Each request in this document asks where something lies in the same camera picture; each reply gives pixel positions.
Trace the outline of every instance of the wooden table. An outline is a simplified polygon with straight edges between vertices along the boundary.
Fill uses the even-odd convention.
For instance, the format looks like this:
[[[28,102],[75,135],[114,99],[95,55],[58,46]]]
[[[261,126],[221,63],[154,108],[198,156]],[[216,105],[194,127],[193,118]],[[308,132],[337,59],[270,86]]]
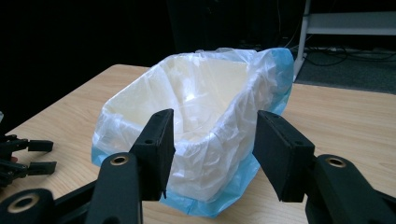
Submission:
[[[16,179],[0,190],[0,201],[34,188],[50,189],[56,199],[95,180],[99,167],[91,163],[91,146],[100,110],[146,71],[114,65],[9,132],[54,142],[50,153],[14,153],[20,163],[58,164],[53,175]],[[375,189],[396,197],[395,95],[293,84],[283,117],[316,145],[316,155],[352,161]],[[157,202],[143,205],[145,223],[307,223],[304,203],[279,202],[263,171],[242,198],[216,218],[189,217]]]

